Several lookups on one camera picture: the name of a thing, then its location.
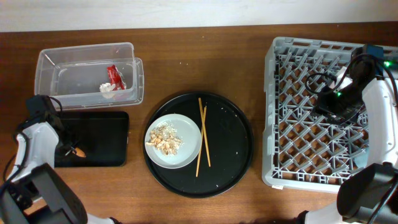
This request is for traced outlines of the orange carrot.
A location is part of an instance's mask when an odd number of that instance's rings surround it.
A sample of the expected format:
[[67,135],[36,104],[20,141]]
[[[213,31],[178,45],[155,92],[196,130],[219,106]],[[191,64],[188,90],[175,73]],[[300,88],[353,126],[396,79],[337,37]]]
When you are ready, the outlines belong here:
[[78,147],[76,147],[75,149],[74,149],[74,152],[73,152],[76,156],[78,156],[78,157],[82,157],[82,158],[85,158],[86,157],[86,154],[80,149],[80,148],[78,148]]

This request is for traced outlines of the white tissue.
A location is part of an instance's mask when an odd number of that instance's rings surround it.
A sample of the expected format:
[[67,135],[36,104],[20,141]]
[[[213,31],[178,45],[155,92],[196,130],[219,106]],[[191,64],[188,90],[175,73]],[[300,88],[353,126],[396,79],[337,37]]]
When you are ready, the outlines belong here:
[[113,92],[115,88],[116,88],[115,84],[103,83],[99,86],[99,91],[101,92],[104,98],[109,99],[115,95],[115,93]]

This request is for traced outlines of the red snack wrapper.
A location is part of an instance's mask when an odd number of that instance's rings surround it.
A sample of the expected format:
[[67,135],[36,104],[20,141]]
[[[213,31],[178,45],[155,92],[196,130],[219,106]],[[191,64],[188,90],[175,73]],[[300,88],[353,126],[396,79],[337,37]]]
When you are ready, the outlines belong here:
[[123,75],[118,71],[115,65],[108,67],[107,73],[111,86],[114,86],[113,91],[126,89],[127,85],[124,81]]

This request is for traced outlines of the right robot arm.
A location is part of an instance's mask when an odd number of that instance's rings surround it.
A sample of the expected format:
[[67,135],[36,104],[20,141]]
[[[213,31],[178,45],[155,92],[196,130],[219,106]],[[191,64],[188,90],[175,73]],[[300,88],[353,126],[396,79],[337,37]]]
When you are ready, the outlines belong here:
[[366,167],[344,181],[336,202],[303,211],[294,223],[397,223],[397,62],[384,49],[366,44],[333,84],[315,91],[312,110],[330,124],[345,124],[362,109],[368,114]]

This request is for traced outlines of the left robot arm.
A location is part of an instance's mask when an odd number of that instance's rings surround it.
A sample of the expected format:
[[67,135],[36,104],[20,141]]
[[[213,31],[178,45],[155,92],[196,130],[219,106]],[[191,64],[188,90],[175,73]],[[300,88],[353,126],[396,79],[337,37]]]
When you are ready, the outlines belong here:
[[117,223],[86,212],[81,200],[55,172],[55,159],[75,152],[75,140],[60,119],[55,98],[35,95],[26,101],[29,118],[16,128],[18,150],[7,163],[1,186],[4,223]]

